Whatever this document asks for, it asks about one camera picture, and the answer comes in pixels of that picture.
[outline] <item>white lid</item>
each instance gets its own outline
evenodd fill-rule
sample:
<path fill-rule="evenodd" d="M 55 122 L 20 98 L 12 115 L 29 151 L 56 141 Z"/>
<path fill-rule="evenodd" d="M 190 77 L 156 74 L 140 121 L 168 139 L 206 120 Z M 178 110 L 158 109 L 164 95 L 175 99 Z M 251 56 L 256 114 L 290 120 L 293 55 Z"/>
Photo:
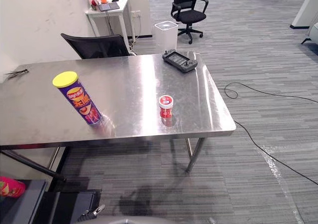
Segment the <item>white lid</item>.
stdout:
<path fill-rule="evenodd" d="M 169 109 L 173 107 L 173 98 L 169 95 L 163 95 L 159 98 L 159 106 L 163 109 Z"/>
<path fill-rule="evenodd" d="M 157 27 L 158 29 L 161 29 L 161 30 L 168 30 L 168 29 L 178 27 L 178 25 L 176 23 L 171 22 L 171 21 L 164 21 L 164 22 L 155 24 L 155 27 Z"/>

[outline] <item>small red cup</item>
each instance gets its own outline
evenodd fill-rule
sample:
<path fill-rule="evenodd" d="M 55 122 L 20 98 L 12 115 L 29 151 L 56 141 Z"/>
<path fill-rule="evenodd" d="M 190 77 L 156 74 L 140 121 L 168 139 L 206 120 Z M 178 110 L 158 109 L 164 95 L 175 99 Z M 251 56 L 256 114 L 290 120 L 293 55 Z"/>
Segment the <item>small red cup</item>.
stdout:
<path fill-rule="evenodd" d="M 162 118 L 172 117 L 173 98 L 169 95 L 163 95 L 159 98 L 160 116 Z"/>

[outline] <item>white trash can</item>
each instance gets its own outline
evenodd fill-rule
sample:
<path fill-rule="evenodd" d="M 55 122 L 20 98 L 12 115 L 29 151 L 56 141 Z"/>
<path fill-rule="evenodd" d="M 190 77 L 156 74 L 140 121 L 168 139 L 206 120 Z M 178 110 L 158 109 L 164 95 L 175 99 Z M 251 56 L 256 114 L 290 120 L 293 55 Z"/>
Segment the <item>white trash can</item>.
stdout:
<path fill-rule="evenodd" d="M 156 45 L 159 53 L 166 50 L 177 50 L 178 25 L 171 21 L 164 21 L 155 24 L 156 29 Z"/>

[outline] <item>small red item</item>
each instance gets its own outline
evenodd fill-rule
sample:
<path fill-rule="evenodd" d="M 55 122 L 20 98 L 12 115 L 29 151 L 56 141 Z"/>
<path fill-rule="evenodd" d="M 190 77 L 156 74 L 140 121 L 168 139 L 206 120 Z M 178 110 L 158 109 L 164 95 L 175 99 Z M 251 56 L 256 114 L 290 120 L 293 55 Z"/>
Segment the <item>small red item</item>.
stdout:
<path fill-rule="evenodd" d="M 0 196 L 18 198 L 24 191 L 24 183 L 12 178 L 0 177 Z"/>
<path fill-rule="evenodd" d="M 163 95 L 159 98 L 160 116 L 162 118 L 172 117 L 173 98 L 169 95 Z"/>

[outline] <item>gray carpet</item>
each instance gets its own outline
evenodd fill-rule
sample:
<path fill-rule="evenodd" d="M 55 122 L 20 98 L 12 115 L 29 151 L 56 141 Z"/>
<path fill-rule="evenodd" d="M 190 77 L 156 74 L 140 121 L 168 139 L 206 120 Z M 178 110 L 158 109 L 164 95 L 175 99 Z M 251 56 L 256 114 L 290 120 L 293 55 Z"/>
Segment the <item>gray carpet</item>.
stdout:
<path fill-rule="evenodd" d="M 171 20 L 173 0 L 150 0 L 152 24 Z M 318 100 L 318 47 L 301 46 L 306 30 L 289 25 L 304 0 L 209 0 L 204 37 L 178 38 L 201 53 L 217 86 L 232 81 Z M 139 54 L 156 53 L 155 38 L 138 39 Z M 273 156 L 318 181 L 318 105 L 272 97 L 240 85 L 233 118 Z M 190 174 L 183 140 L 72 149 L 64 190 L 102 189 L 103 215 L 165 217 L 196 224 L 317 224 L 318 186 L 257 149 L 238 127 L 209 139 Z"/>

